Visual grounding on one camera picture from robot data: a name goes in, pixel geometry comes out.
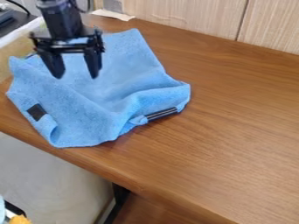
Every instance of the wood grain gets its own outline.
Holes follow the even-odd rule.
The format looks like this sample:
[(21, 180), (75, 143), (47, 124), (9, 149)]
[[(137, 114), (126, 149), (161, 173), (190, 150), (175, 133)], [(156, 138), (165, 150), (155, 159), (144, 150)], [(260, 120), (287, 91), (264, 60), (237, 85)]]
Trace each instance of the wood grain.
[(0, 87), (0, 130), (204, 223), (299, 222), (299, 57), (138, 19), (168, 74), (191, 84), (180, 114), (96, 147), (57, 150)]
[(250, 0), (238, 41), (299, 53), (299, 2)]
[(201, 224), (131, 194), (113, 224)]
[(137, 18), (235, 39), (247, 0), (122, 0)]

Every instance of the desk surface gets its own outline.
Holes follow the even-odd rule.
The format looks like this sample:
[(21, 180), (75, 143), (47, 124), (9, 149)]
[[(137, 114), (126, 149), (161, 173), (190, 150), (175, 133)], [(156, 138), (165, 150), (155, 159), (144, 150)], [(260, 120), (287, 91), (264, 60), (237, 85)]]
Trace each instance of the desk surface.
[(138, 28), (174, 78), (191, 84), (180, 115), (114, 142), (54, 149), (4, 96), (0, 130), (204, 223), (299, 222), (299, 57), (141, 20)]

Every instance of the wooden cabinet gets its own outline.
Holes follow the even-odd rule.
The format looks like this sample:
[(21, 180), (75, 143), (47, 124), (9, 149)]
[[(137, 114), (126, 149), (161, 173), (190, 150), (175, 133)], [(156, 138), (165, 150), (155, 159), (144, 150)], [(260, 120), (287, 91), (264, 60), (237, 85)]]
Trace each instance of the wooden cabinet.
[(298, 11), (298, 0), (249, 0), (238, 41), (299, 53)]
[(129, 15), (164, 25), (235, 39), (246, 0), (122, 0)]

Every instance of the blue cloth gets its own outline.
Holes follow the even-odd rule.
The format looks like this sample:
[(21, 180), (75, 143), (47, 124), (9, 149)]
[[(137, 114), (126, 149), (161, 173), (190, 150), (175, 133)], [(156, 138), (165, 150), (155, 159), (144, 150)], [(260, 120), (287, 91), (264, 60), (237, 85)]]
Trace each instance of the blue cloth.
[[(144, 116), (190, 99), (190, 85), (172, 79), (137, 29), (106, 34), (99, 77), (93, 80), (82, 54), (66, 54), (66, 73), (52, 77), (39, 56), (10, 58), (14, 75), (7, 96), (53, 146), (93, 146), (115, 140)], [(35, 121), (27, 109), (39, 103), (47, 112)]]
[(0, 195), (0, 224), (4, 222), (4, 219), (5, 219), (5, 206), (4, 206), (4, 200)]

